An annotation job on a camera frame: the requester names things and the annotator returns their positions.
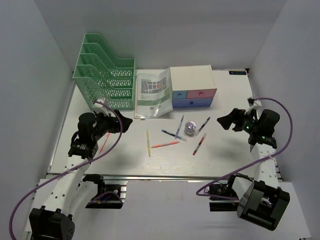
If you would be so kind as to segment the pink small drawer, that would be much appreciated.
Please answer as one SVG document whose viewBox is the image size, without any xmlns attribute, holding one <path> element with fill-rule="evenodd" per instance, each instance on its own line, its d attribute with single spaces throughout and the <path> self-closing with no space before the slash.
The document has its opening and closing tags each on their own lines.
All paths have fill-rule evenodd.
<svg viewBox="0 0 320 240">
<path fill-rule="evenodd" d="M 203 99 L 203 98 L 213 98 L 216 94 L 217 89 L 196 89 L 187 91 L 187 99 Z"/>
</svg>

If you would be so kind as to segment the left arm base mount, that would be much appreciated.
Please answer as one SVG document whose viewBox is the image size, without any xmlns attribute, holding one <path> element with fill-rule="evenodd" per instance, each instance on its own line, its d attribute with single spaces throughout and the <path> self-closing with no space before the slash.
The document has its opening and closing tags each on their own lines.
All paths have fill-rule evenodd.
<svg viewBox="0 0 320 240">
<path fill-rule="evenodd" d="M 94 183 L 95 195 L 86 205 L 86 209 L 121 209 L 126 198 L 127 184 L 106 181 L 99 174 L 88 174 L 84 183 Z"/>
</svg>

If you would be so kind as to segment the booklet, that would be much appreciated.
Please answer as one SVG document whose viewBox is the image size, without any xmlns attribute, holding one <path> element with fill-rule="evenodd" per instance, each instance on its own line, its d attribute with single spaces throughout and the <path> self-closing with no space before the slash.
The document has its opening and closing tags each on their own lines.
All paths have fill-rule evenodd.
<svg viewBox="0 0 320 240">
<path fill-rule="evenodd" d="M 139 73 L 136 77 L 135 119 L 159 118 L 173 110 L 169 69 L 159 74 Z"/>
</svg>

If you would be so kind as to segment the light blue small drawer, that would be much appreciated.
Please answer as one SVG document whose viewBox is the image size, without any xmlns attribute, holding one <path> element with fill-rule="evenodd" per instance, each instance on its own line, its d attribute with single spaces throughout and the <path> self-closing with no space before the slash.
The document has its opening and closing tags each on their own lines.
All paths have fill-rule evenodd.
<svg viewBox="0 0 320 240">
<path fill-rule="evenodd" d="M 187 95 L 188 95 L 187 90 L 175 90 L 172 92 L 172 99 L 173 100 L 186 99 Z"/>
</svg>

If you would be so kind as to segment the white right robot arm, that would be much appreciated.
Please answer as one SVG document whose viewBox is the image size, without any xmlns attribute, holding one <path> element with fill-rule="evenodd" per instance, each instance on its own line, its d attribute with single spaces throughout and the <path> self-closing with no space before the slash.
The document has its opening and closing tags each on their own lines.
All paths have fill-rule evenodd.
<svg viewBox="0 0 320 240">
<path fill-rule="evenodd" d="M 235 202 L 220 202 L 214 197 L 209 204 L 210 211 L 235 211 L 238 218 L 269 231 L 277 228 L 290 202 L 290 194 L 280 187 L 276 159 L 271 156 L 277 148 L 273 133 L 279 120 L 280 115 L 270 109 L 263 110 L 257 117 L 254 109 L 234 108 L 228 115 L 217 118 L 225 130 L 234 125 L 233 131 L 248 133 L 253 159 L 267 157 L 267 160 L 256 165 L 253 177 L 237 172 L 228 178 L 226 184 L 210 186 L 210 194 L 237 199 Z"/>
</svg>

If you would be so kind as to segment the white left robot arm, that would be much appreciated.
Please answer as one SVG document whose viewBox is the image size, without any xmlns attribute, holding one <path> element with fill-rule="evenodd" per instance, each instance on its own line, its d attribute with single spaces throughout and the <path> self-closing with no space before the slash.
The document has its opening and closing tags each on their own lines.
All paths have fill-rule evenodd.
<svg viewBox="0 0 320 240">
<path fill-rule="evenodd" d="M 86 112 L 79 116 L 77 132 L 71 138 L 66 161 L 66 175 L 58 178 L 54 189 L 40 208 L 29 214 L 35 240 L 70 240 L 75 233 L 76 216 L 90 203 L 110 197 L 104 179 L 88 174 L 89 161 L 98 151 L 98 141 L 107 133 L 125 133 L 133 120 L 115 110 L 115 116 L 104 111 Z"/>
</svg>

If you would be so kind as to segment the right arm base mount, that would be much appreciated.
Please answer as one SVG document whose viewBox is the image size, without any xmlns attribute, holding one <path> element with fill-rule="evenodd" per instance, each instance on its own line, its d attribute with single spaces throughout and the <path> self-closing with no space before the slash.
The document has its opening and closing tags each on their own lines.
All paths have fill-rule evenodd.
<svg viewBox="0 0 320 240">
<path fill-rule="evenodd" d="M 230 176 L 228 179 L 218 181 L 205 188 L 204 193 L 208 195 L 217 195 L 219 197 L 235 198 L 225 199 L 219 197 L 209 198 L 209 210 L 210 212 L 236 212 L 239 204 L 239 198 L 236 192 L 232 189 L 232 185 L 235 180 L 240 179 L 240 174 L 236 173 Z"/>
</svg>

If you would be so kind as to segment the white mini drawer cabinet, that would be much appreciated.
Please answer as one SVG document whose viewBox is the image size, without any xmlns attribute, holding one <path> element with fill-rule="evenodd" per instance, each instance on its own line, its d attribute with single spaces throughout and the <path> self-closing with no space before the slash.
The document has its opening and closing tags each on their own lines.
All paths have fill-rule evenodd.
<svg viewBox="0 0 320 240">
<path fill-rule="evenodd" d="M 217 89 L 210 65 L 170 67 L 172 91 Z"/>
</svg>

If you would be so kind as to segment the pink pen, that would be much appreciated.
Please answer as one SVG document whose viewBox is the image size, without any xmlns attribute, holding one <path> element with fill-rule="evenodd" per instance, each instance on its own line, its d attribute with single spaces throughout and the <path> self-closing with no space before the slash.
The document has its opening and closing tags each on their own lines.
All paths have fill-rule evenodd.
<svg viewBox="0 0 320 240">
<path fill-rule="evenodd" d="M 99 155 L 100 155 L 100 154 L 102 153 L 102 151 L 104 150 L 104 147 L 105 147 L 105 145 L 106 145 L 106 142 L 108 141 L 109 136 L 110 136 L 110 132 L 108 132 L 108 133 L 106 134 L 106 136 L 105 136 L 105 140 L 104 140 L 103 144 L 101 145 L 101 147 L 100 147 L 100 149 L 99 149 L 99 152 L 98 152 Z"/>
</svg>

